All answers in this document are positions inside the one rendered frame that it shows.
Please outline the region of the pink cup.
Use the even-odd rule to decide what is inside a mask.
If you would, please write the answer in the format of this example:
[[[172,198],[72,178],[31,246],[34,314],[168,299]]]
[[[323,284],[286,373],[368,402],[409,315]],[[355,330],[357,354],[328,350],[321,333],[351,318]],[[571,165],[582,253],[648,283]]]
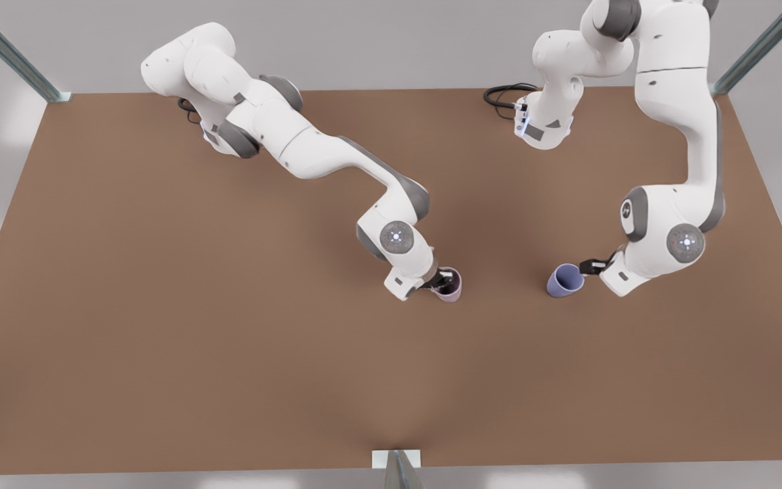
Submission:
[[[458,270],[454,269],[454,292],[434,292],[434,294],[440,298],[440,300],[443,300],[446,303],[454,303],[459,300],[460,294],[462,294],[462,278],[460,278],[460,273]]]

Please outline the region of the purple cup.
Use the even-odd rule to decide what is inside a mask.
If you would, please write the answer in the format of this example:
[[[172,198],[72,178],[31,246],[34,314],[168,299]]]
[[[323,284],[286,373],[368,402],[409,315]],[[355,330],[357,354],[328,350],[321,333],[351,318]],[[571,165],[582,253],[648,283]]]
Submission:
[[[584,275],[576,264],[561,264],[553,270],[546,284],[551,297],[567,297],[579,291],[584,285]]]

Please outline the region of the silver frame post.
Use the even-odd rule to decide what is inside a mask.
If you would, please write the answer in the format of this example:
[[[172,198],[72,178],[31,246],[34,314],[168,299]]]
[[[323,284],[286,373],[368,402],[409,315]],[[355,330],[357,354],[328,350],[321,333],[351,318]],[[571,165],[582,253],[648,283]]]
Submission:
[[[726,72],[710,85],[711,95],[728,94],[780,41],[782,41],[782,12]]]
[[[383,489],[424,489],[416,468],[422,467],[421,450],[375,450],[373,469],[384,470]]]
[[[71,102],[73,94],[56,89],[0,31],[0,59],[47,103]]]

